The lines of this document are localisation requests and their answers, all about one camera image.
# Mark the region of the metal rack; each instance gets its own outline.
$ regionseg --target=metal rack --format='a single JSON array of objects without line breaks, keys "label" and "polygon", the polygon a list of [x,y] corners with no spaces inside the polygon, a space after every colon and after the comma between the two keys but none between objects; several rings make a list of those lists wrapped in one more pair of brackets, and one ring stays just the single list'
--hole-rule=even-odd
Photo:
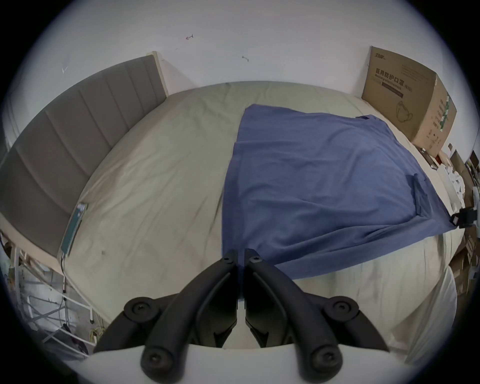
[{"label": "metal rack", "polygon": [[[12,248],[12,259],[13,259],[13,268],[14,268],[14,290],[15,290],[15,298],[16,298],[16,305],[19,311],[20,316],[23,318],[25,323],[27,324],[35,324],[36,328],[40,330],[42,333],[45,333],[45,337],[41,339],[42,343],[46,343],[49,340],[54,340],[57,342],[62,348],[63,351],[68,355],[74,356],[78,360],[83,360],[88,357],[88,352],[84,349],[83,351],[80,349],[76,349],[63,341],[59,340],[56,336],[59,333],[66,334],[73,340],[77,340],[79,343],[83,343],[85,346],[90,346],[89,349],[93,349],[96,345],[97,341],[97,334],[95,333],[94,329],[91,329],[90,336],[91,340],[86,340],[85,338],[79,337],[71,332],[70,327],[70,317],[72,312],[77,313],[77,310],[72,308],[72,304],[83,308],[89,311],[90,317],[90,324],[94,324],[94,311],[93,308],[85,303],[82,303],[78,300],[75,300],[67,295],[67,287],[69,290],[73,290],[72,287],[68,285],[67,279],[63,276],[62,282],[54,282],[53,276],[54,274],[59,278],[60,274],[51,270],[48,267],[40,265],[35,259],[28,256],[26,252],[21,250],[18,246],[14,245]],[[21,267],[28,271],[31,275],[33,275],[38,281],[35,280],[26,280],[21,279]],[[45,275],[52,276],[52,281],[47,281]],[[37,295],[32,294],[25,294],[22,293],[21,290],[22,285],[43,285],[49,287],[52,291],[56,292],[60,299],[60,302],[48,300],[43,297],[39,297]],[[46,302],[50,304],[55,304],[57,307],[51,311],[42,312],[38,308],[38,304],[40,302]],[[25,307],[30,308],[31,313],[28,313],[25,310]],[[97,315],[98,321],[103,322],[100,317]],[[52,331],[51,329],[46,329],[43,327],[39,321],[43,320],[53,326],[55,329]]]}]

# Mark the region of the gray headboard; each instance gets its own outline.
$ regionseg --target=gray headboard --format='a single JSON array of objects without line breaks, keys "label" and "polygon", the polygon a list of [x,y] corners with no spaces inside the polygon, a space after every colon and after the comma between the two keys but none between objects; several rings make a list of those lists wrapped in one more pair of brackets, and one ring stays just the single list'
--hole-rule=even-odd
[{"label": "gray headboard", "polygon": [[22,131],[0,167],[0,213],[57,256],[88,179],[112,147],[166,99],[155,56],[123,62],[77,83]]}]

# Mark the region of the bed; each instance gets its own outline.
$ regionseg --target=bed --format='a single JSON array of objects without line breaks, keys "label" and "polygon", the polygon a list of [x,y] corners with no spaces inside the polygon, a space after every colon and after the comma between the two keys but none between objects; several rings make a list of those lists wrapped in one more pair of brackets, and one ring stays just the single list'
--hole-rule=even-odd
[{"label": "bed", "polygon": [[[116,143],[78,199],[88,208],[63,271],[104,319],[112,321],[131,298],[179,292],[221,257],[223,184],[240,119],[251,104],[385,120],[453,213],[437,172],[395,126],[359,98],[275,82],[226,83],[170,95]],[[295,282],[309,293],[353,298],[388,340],[430,295],[462,235],[455,229]],[[256,347],[246,327],[237,327],[240,333],[226,346]]]}]

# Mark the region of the white metal frame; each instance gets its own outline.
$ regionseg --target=white metal frame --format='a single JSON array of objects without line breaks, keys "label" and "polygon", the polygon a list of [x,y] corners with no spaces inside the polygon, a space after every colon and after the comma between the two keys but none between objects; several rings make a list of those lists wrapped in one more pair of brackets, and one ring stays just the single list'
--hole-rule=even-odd
[{"label": "white metal frame", "polygon": [[[92,343],[89,340],[82,339],[81,337],[79,337],[77,335],[74,335],[71,332],[66,331],[65,329],[62,328],[62,326],[58,327],[53,332],[47,331],[47,330],[43,329],[41,326],[39,326],[37,322],[40,319],[44,319],[47,322],[49,322],[49,323],[51,323],[55,326],[58,326],[53,321],[56,321],[56,322],[60,321],[61,322],[62,319],[61,319],[61,316],[60,316],[60,311],[64,310],[65,311],[65,323],[67,325],[69,325],[69,316],[68,316],[69,315],[69,309],[68,309],[67,302],[71,301],[71,302],[79,305],[80,307],[83,307],[83,308],[89,310],[89,312],[90,312],[90,322],[93,323],[93,309],[92,309],[92,307],[89,306],[89,305],[85,305],[83,303],[80,303],[80,302],[68,297],[65,294],[66,287],[67,287],[67,279],[65,278],[65,276],[63,277],[63,283],[53,283],[53,284],[49,283],[42,277],[42,273],[40,272],[39,268],[35,268],[35,264],[32,265],[30,263],[31,261],[33,261],[33,262],[35,262],[35,261],[33,259],[29,259],[28,255],[25,252],[23,252],[16,245],[14,245],[14,247],[12,249],[12,252],[13,252],[13,255],[14,255],[14,258],[13,258],[14,265],[13,265],[13,267],[14,267],[14,275],[15,275],[15,296],[16,296],[16,299],[17,299],[18,310],[19,310],[20,315],[22,316],[23,320],[26,323],[34,323],[37,326],[38,329],[40,329],[41,331],[43,331],[47,334],[47,336],[44,339],[41,340],[42,343],[46,343],[48,340],[53,339],[66,349],[65,352],[69,351],[69,354],[71,354],[71,352],[73,352],[73,353],[75,353],[75,355],[77,357],[87,358],[88,355],[86,355],[85,353],[83,353],[83,352],[81,352],[81,351],[63,343],[61,340],[58,340],[55,337],[55,335],[58,332],[62,332],[62,333],[65,333],[65,334],[69,335],[70,337],[73,337],[77,340],[83,341],[85,344],[89,344],[93,347],[96,345],[96,342]],[[35,276],[36,278],[38,278],[40,280],[40,281],[23,280],[22,283],[24,283],[24,284],[43,284],[45,286],[48,286],[53,291],[55,291],[55,292],[57,292],[58,294],[61,295],[61,297],[63,298],[63,303],[57,303],[57,302],[54,302],[54,301],[45,300],[43,298],[39,298],[39,297],[33,296],[33,295],[27,295],[27,296],[22,295],[22,293],[20,291],[20,259],[22,259],[22,261],[24,262],[23,263],[24,268],[28,272],[30,272],[33,276]],[[53,285],[59,285],[59,284],[62,285],[62,292],[60,292],[59,290],[57,290],[53,287]],[[32,305],[31,299],[46,301],[46,302],[49,302],[49,303],[52,303],[52,304],[57,304],[58,308],[55,309],[55,310],[49,311],[47,313],[40,313],[34,307],[34,305]],[[38,316],[31,317],[27,313],[25,313],[24,304],[27,304],[32,309],[32,311],[35,312]],[[58,313],[58,318],[52,317],[52,315],[54,315],[56,313]]]}]

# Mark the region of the blue blanket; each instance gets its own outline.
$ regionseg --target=blue blanket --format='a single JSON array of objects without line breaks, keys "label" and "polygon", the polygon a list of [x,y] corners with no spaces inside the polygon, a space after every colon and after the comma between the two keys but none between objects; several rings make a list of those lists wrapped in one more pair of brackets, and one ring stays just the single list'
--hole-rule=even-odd
[{"label": "blue blanket", "polygon": [[245,110],[225,179],[223,254],[252,248],[301,278],[452,229],[432,183],[384,121]]}]

